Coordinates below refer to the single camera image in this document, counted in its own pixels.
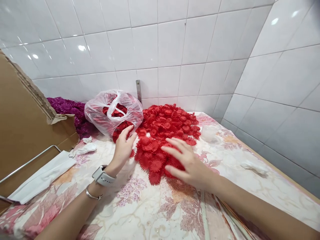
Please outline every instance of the clear plastic container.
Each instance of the clear plastic container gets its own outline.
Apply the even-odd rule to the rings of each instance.
[[[201,130],[201,139],[206,142],[212,142],[216,139],[216,134],[220,130],[220,125],[215,122],[203,122]]]

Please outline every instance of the floral tablecloth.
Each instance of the floral tablecloth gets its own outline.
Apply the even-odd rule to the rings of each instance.
[[[320,231],[320,206],[267,166],[234,134],[204,113],[199,126],[211,121],[220,129],[213,143],[197,141],[201,161],[218,174]],[[92,181],[91,175],[113,156],[114,143],[93,136],[98,150],[76,156],[77,163],[28,205],[11,206],[0,217],[1,239],[32,239]],[[76,148],[83,146],[81,141]],[[262,178],[240,166],[249,160],[269,169]],[[213,195],[177,179],[162,178],[152,186],[148,175],[131,158],[82,228],[78,239],[242,239]]]

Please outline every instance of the hand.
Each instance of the hand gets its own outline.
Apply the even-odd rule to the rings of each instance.
[[[178,150],[162,146],[161,149],[178,159],[184,166],[185,171],[181,171],[173,166],[166,165],[165,169],[174,177],[194,186],[198,189],[203,189],[209,192],[213,190],[213,184],[218,174],[215,174],[211,169],[205,166],[199,158],[194,154],[191,146],[185,141],[177,138],[167,138],[167,142],[171,143]]]
[[[122,132],[119,135],[119,138],[116,141],[116,148],[114,150],[113,159],[104,170],[110,177],[116,177],[130,157],[133,142],[137,137],[137,133],[134,132],[127,141],[126,138],[130,130],[133,129],[133,127],[133,125],[130,125],[129,127],[122,130]]]

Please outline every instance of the purple flower pile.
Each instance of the purple flower pile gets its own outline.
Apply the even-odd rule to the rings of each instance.
[[[89,137],[96,127],[84,116],[84,103],[63,99],[62,97],[47,98],[54,110],[59,114],[74,114],[74,126],[80,139]]]

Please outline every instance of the finger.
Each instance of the finger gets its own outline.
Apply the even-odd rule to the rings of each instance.
[[[126,127],[125,129],[123,129],[119,135],[119,138],[126,139],[128,133],[130,132],[131,129],[133,129],[133,127],[134,127],[133,125],[130,125],[129,127]]]
[[[127,143],[129,143],[131,147],[133,146],[134,140],[136,140],[137,135],[138,135],[138,134],[137,134],[136,132],[134,132],[134,133],[131,135],[131,137],[128,139]]]
[[[178,148],[182,153],[186,153],[187,151],[189,151],[184,145],[182,145],[180,142],[176,141],[175,139],[166,138],[166,141],[171,143],[176,148]]]
[[[182,181],[186,181],[188,178],[188,174],[185,171],[181,171],[171,165],[166,165],[165,169],[174,177],[181,179]]]
[[[171,148],[171,147],[167,147],[167,146],[162,146],[161,149],[164,152],[169,153],[170,155],[174,156],[181,163],[183,162],[183,155],[177,149],[174,149],[174,148]]]
[[[191,146],[188,145],[188,144],[186,143],[186,141],[183,141],[183,140],[181,140],[181,139],[179,139],[179,138],[171,138],[171,139],[173,139],[173,140],[181,143],[185,148],[187,148],[189,151],[193,152]]]

